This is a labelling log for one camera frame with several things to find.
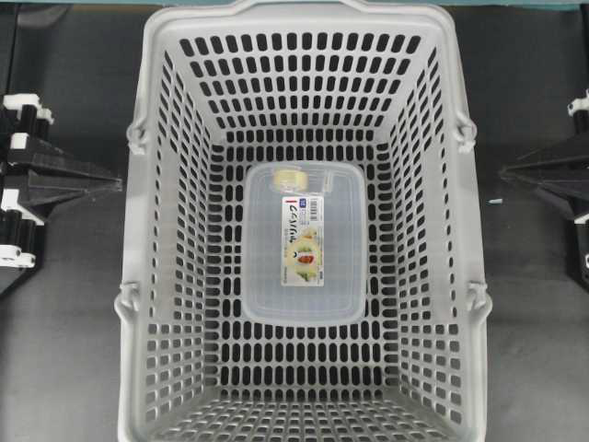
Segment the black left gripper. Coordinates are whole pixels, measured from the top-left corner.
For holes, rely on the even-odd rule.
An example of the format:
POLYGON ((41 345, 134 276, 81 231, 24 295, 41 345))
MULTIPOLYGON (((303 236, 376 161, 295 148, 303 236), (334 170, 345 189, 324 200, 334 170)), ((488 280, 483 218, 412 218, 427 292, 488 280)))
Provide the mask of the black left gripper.
POLYGON ((121 192, 121 179, 43 175, 108 173, 47 142, 52 112, 36 94, 1 99, 1 268, 22 273, 40 263, 38 234, 59 204, 121 192))

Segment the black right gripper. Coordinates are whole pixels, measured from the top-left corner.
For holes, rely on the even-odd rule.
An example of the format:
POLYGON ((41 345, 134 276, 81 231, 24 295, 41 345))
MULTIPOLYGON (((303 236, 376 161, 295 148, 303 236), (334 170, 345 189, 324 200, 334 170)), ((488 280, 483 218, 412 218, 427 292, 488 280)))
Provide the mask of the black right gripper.
POLYGON ((576 231, 579 274, 588 281, 588 91, 567 107, 576 135, 518 158, 500 177, 551 205, 576 231))

